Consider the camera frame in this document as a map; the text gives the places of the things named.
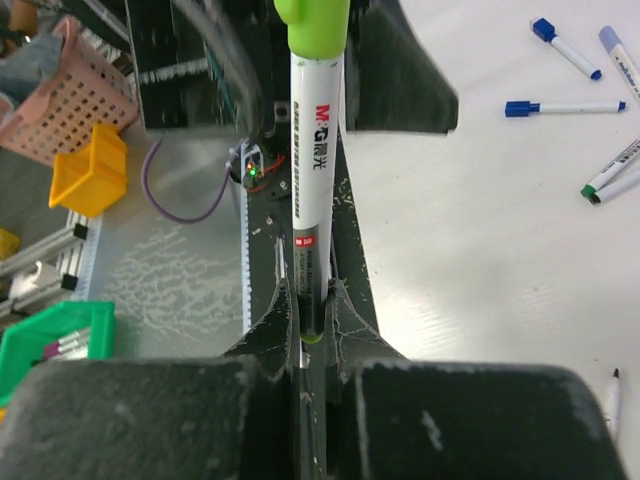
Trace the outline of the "light green capped marker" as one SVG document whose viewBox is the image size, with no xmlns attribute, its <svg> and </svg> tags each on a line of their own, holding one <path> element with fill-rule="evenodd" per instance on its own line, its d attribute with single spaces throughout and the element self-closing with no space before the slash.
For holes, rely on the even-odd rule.
<svg viewBox="0 0 640 480">
<path fill-rule="evenodd" d="M 300 336 L 320 341 L 330 273 L 333 188 L 348 1 L 277 1 L 290 50 L 292 234 Z"/>
</svg>

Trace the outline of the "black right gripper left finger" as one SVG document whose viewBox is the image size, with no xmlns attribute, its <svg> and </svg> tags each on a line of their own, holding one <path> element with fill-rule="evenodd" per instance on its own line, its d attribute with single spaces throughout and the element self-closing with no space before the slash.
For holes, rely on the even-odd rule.
<svg viewBox="0 0 640 480">
<path fill-rule="evenodd" d="M 242 366 L 241 479 L 292 479 L 293 300 L 277 283 L 260 320 L 225 356 Z"/>
</svg>

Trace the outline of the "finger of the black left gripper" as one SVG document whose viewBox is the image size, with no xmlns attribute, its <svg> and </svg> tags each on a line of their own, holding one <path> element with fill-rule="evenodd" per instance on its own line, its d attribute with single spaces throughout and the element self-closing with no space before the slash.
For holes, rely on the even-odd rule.
<svg viewBox="0 0 640 480">
<path fill-rule="evenodd" d="M 398 1 L 353 1 L 344 57 L 350 131 L 448 134 L 456 91 L 426 53 Z"/>
<path fill-rule="evenodd" d="M 260 138 L 274 127 L 264 1 L 128 1 L 140 121 L 150 135 Z"/>
</svg>

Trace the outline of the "magenta capped marker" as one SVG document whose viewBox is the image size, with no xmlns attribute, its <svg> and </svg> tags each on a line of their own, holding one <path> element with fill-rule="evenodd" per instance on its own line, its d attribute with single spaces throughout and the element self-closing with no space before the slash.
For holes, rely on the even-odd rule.
<svg viewBox="0 0 640 480">
<path fill-rule="evenodd" d="M 605 398 L 604 419 L 611 437 L 616 440 L 619 431 L 622 400 L 620 370 L 618 368 L 613 370 L 610 380 L 611 382 Z"/>
</svg>

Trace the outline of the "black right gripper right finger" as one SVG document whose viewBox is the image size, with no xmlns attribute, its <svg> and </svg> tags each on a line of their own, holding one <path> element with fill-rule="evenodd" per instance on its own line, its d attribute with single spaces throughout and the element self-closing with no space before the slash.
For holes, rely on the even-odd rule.
<svg viewBox="0 0 640 480">
<path fill-rule="evenodd" d="M 334 281 L 327 300 L 327 453 L 338 479 L 413 479 L 408 360 Z"/>
</svg>

